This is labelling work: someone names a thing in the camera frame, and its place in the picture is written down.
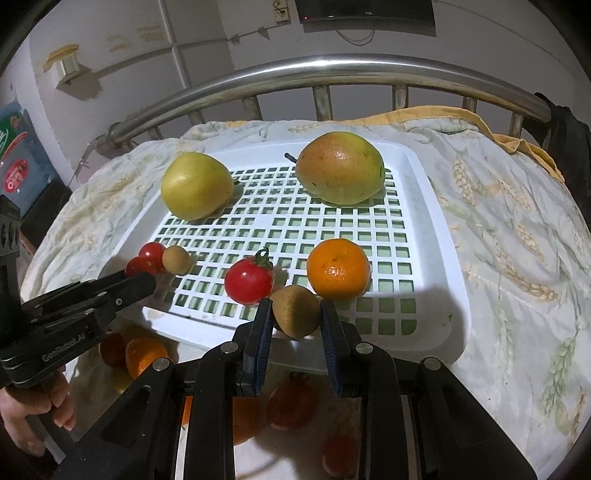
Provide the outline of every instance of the wall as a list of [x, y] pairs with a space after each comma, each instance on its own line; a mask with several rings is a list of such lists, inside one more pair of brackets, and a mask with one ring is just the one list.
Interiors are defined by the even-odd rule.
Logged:
[[[64, 181], [71, 179], [87, 143], [113, 122], [235, 68], [317, 53], [394, 53], [447, 61], [543, 92], [591, 124], [591, 83], [560, 34], [527, 0], [434, 0], [436, 37], [377, 31], [364, 47], [350, 45], [334, 31], [305, 33], [294, 0], [288, 0], [291, 24], [275, 27], [271, 3], [62, 0], [33, 29], [0, 78], [0, 100], [7, 103], [16, 95], [30, 111]], [[261, 26], [273, 27], [270, 40], [256, 33]], [[366, 31], [344, 33], [361, 38]], [[239, 43], [226, 41], [235, 34], [245, 36]], [[70, 43], [79, 45], [87, 73], [56, 89], [43, 63]], [[338, 86], [332, 96], [337, 119], [382, 112], [391, 104], [390, 88], [384, 86]], [[459, 106], [461, 99], [412, 89], [410, 102]], [[265, 119], [315, 118], [309, 89], [264, 95], [260, 103]], [[480, 102], [478, 113], [494, 131], [506, 131], [508, 112]], [[205, 117], [238, 119], [243, 110], [232, 102], [209, 109]], [[176, 136], [189, 127], [181, 118], [161, 131]], [[105, 161], [92, 154], [90, 168], [81, 168], [78, 179], [86, 181]]]
[[[79, 45], [87, 72], [55, 88], [43, 65], [68, 44]], [[215, 0], [62, 0], [31, 32], [30, 63], [45, 115], [74, 168], [87, 143], [112, 123], [233, 71]], [[237, 115], [242, 107], [235, 103], [205, 112], [206, 120]], [[181, 118], [161, 132], [178, 136], [190, 126]], [[93, 153], [79, 179], [86, 181], [105, 161]]]
[[57, 142], [37, 90], [33, 68], [31, 67], [28, 38], [23, 42], [8, 64], [6, 71], [0, 77], [0, 105], [6, 105], [13, 100], [18, 100], [23, 109], [26, 109], [29, 113], [37, 136], [62, 181], [75, 189], [79, 184], [74, 178], [74, 169]]
[[[288, 0], [292, 22], [268, 31], [270, 40], [254, 34], [230, 44], [237, 69], [271, 60], [320, 53], [391, 53], [441, 60], [493, 75], [530, 92], [543, 92], [552, 101], [571, 106], [591, 123], [591, 104], [579, 102], [591, 95], [574, 54], [549, 20], [527, 0], [434, 0], [437, 36], [377, 31], [364, 47], [350, 45], [335, 31], [305, 33], [297, 18], [294, 0]], [[268, 0], [218, 0], [226, 36], [256, 31], [272, 25]], [[345, 31], [362, 38], [367, 31]], [[391, 105], [391, 90], [380, 86], [331, 88], [335, 118], [355, 118], [384, 111]], [[315, 117], [309, 90], [280, 92], [260, 100], [265, 119]], [[456, 96], [412, 89], [412, 105], [461, 104]], [[493, 131], [506, 132], [510, 114], [480, 103], [482, 115]]]

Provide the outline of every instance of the bed frame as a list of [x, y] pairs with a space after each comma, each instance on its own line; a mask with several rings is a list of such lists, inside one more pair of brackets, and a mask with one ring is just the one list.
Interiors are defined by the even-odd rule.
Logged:
[[[331, 85], [390, 85], [392, 109], [408, 107], [408, 88], [441, 90], [463, 96], [462, 107], [476, 112], [478, 100], [512, 112], [508, 135], [521, 136], [524, 118], [550, 122], [550, 108], [540, 98], [510, 83], [440, 61], [381, 54], [336, 54], [280, 60], [238, 70], [176, 93], [127, 120], [113, 124], [95, 141], [101, 154], [133, 148], [137, 135], [163, 138], [159, 126], [187, 115], [192, 125], [205, 123], [202, 110], [241, 100], [247, 120], [263, 120], [258, 95], [310, 87], [319, 121], [333, 119]], [[543, 148], [550, 141], [550, 130]]]

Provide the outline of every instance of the yellow pear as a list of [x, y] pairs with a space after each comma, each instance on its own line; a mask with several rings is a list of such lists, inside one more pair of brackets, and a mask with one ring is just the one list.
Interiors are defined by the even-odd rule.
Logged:
[[234, 182], [225, 165], [204, 153], [185, 153], [162, 177], [160, 195], [173, 215], [183, 220], [206, 217], [227, 204]]

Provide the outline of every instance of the tangerine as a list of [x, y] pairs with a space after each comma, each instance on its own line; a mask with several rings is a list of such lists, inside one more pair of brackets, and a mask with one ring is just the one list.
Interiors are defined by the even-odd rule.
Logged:
[[134, 380], [157, 358], [168, 357], [168, 351], [157, 338], [143, 337], [131, 340], [125, 348], [125, 365]]
[[[193, 397], [186, 397], [183, 407], [183, 419], [181, 424], [189, 424]], [[232, 399], [232, 427], [234, 445], [240, 445], [248, 439], [256, 436], [262, 427], [263, 405], [260, 397]]]
[[363, 249], [346, 238], [332, 238], [316, 245], [308, 256], [306, 271], [315, 292], [331, 300], [360, 296], [371, 273]]

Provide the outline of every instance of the human hand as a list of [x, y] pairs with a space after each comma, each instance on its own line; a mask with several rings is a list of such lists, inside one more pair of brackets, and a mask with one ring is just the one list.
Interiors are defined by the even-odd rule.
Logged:
[[49, 386], [15, 388], [0, 390], [0, 415], [4, 427], [17, 447], [35, 456], [45, 452], [45, 444], [35, 435], [27, 423], [28, 415], [48, 413], [55, 407], [52, 416], [58, 427], [71, 431], [76, 424], [74, 401], [69, 395], [70, 386], [62, 373], [55, 373], [55, 380]]

